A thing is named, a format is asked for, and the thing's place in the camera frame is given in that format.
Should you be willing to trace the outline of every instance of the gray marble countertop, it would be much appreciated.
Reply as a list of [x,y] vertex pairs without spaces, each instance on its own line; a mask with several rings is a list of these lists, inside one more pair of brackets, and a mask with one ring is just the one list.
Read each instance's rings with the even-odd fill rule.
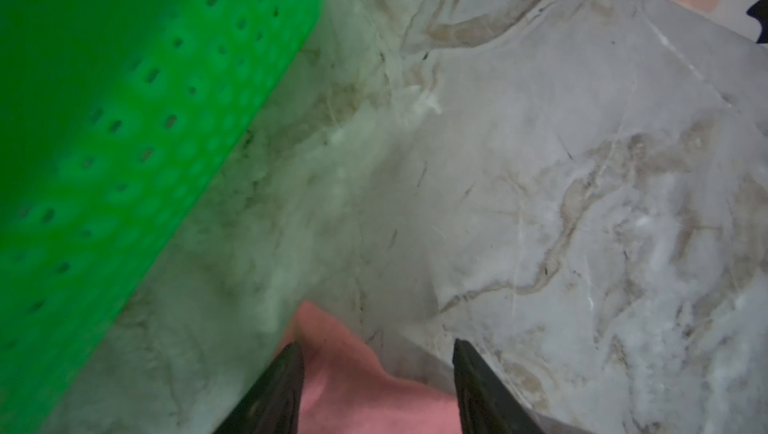
[[326,0],[43,428],[211,432],[312,299],[597,434],[768,429],[768,50],[668,0]]

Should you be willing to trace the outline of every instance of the pink fabric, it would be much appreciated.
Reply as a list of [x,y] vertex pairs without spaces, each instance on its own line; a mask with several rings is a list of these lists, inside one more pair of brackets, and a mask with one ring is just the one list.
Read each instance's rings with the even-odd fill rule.
[[302,304],[280,348],[298,340],[305,363],[299,434],[460,434],[456,398],[382,369],[338,320]]

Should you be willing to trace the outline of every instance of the green plastic basket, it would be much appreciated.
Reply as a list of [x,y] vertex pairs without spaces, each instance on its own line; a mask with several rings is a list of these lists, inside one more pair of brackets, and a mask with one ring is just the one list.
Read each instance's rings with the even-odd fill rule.
[[322,0],[0,0],[0,432],[37,429]]

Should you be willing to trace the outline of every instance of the marble surface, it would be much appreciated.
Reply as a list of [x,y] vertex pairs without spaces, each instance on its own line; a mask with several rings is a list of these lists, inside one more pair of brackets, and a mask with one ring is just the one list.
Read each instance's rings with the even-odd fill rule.
[[668,0],[327,0],[43,428],[211,432],[312,299],[597,434],[768,430],[768,50]]

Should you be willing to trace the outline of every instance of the perforated green basket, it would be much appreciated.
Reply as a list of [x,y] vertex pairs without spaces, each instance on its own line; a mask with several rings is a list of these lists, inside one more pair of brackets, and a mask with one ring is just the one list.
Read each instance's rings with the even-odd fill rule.
[[0,432],[33,432],[322,0],[0,0]]

